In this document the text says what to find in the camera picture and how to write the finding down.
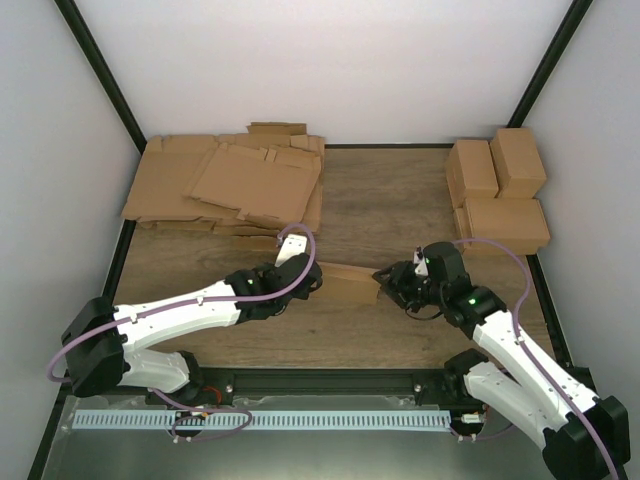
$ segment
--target cardboard piece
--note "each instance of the cardboard piece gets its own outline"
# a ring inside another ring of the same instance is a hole
[[[231,244],[238,250],[251,252],[278,251],[278,241],[273,237],[234,237]]]
[[[122,211],[128,220],[193,221],[235,218],[237,212],[186,198],[182,189],[205,157],[215,152],[213,135],[180,135],[152,138]]]
[[[255,150],[222,144],[208,159],[193,190],[185,193],[238,209],[237,219],[279,228],[302,221],[320,171],[317,154],[311,157],[277,147]]]
[[[458,140],[449,152],[446,164],[453,208],[462,206],[465,198],[494,198],[498,193],[491,150],[486,140]]]
[[[518,255],[533,255],[548,245],[551,235],[536,199],[467,198],[454,212],[458,234],[496,240]],[[463,251],[504,254],[482,243],[463,245]]]
[[[499,198],[533,198],[547,180],[529,128],[501,128],[491,141]]]
[[[253,135],[250,140],[245,139],[246,137],[242,136],[240,138],[239,144],[244,144],[245,146],[251,145],[252,148],[269,148],[274,145],[279,146],[293,146],[300,150],[307,150],[316,152],[320,155],[321,169],[324,170],[324,152],[325,152],[325,140],[323,137],[318,137],[315,135],[295,135],[295,136],[285,136],[282,134],[267,134],[267,135]],[[220,143],[228,143],[229,145],[238,144],[238,135],[219,135],[218,141]],[[302,223],[304,223],[307,227],[311,229],[313,233],[318,233],[320,231],[320,224],[322,221],[322,175],[320,176],[316,186],[311,192],[311,197],[309,198],[309,203],[307,203],[307,209],[305,210],[304,216],[302,217]]]
[[[247,132],[275,135],[306,135],[306,123],[284,122],[251,122],[247,125]]]
[[[461,206],[461,203],[458,201],[460,198],[460,193],[458,191],[458,185],[456,184],[456,179],[453,173],[453,164],[451,162],[445,162],[444,171],[445,176],[447,177],[447,188],[449,189],[449,198],[451,198],[451,205],[454,209],[456,209]]]
[[[374,268],[338,265],[318,262],[322,269],[322,287],[311,294],[312,298],[330,298],[366,305],[375,305],[378,301],[380,284],[372,275]]]

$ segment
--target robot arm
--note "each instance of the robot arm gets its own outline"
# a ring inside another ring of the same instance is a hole
[[[459,328],[500,362],[501,372],[476,350],[446,362],[459,390],[483,401],[519,427],[542,450],[550,471],[559,479],[602,479],[604,458],[570,405],[547,381],[520,343],[562,387],[603,440],[616,464],[630,459],[629,422],[615,398],[598,395],[563,370],[524,330],[514,332],[512,314],[486,287],[471,284],[460,252],[448,242],[419,248],[413,262],[399,262],[374,278],[396,304],[417,312],[436,305]]]
[[[104,297],[90,300],[63,334],[64,345],[109,322],[118,325],[66,354],[74,395],[98,395],[128,385],[156,388],[188,404],[202,387],[195,357],[188,352],[166,354],[148,348],[205,328],[264,320],[282,313],[293,298],[306,300],[322,284],[322,271],[315,262],[302,282],[286,295],[264,301],[241,300],[269,296],[291,285],[309,263],[309,255],[304,253],[306,245],[304,236],[288,235],[274,265],[239,270],[185,295],[117,307]],[[218,300],[223,297],[230,300]]]

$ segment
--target wooden tabletop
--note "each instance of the wooden tabletop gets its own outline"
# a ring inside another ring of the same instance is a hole
[[[318,259],[383,268],[412,258],[418,245],[455,238],[444,176],[447,149],[328,149]],[[274,254],[234,248],[207,232],[137,228],[116,304],[143,303],[198,290]],[[524,278],[508,257],[465,257],[474,284],[513,306]],[[428,314],[425,309],[420,314]],[[532,292],[521,322],[551,355]],[[380,295],[375,306],[310,299],[279,317],[213,328],[156,348],[193,352],[201,365],[225,367],[440,368],[475,344],[443,319],[408,318]]]

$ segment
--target black metal frame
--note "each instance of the black metal frame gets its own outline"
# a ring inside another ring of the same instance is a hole
[[[113,103],[131,139],[142,153],[146,146],[146,138],[75,1],[54,1]],[[508,127],[522,126],[591,3],[592,0],[574,0],[572,2],[509,120]],[[327,145],[327,148],[449,148],[451,146],[452,144],[347,144]],[[104,295],[112,299],[115,297],[134,231],[135,222],[125,221],[104,287]],[[538,257],[536,255],[529,256],[527,260],[556,360],[561,365],[568,367],[572,375],[580,378],[587,385],[593,385],[588,369],[573,366]],[[454,398],[447,392],[445,372],[442,369],[204,369],[204,372],[207,381],[222,388],[226,401],[229,401],[233,395],[406,395],[414,396],[418,404],[433,404],[445,409],[459,410],[477,406],[477,402],[473,400]],[[231,393],[226,392],[227,385],[231,386]],[[420,385],[419,391],[416,391],[418,390],[415,388],[416,385]],[[29,480],[42,477],[51,442],[62,413],[62,406],[69,393],[68,387],[61,387],[29,473]],[[146,390],[121,388],[113,393],[144,394]]]

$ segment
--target white wall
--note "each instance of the white wall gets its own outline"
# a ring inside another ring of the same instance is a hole
[[[0,6],[0,478],[26,478],[44,367],[99,295],[136,150],[54,2]]]
[[[640,444],[640,4],[594,2],[527,124],[549,176],[540,253],[569,348]],[[640,478],[632,460],[629,478]]]
[[[78,0],[147,135],[306,121],[331,143],[508,122],[570,0]]]

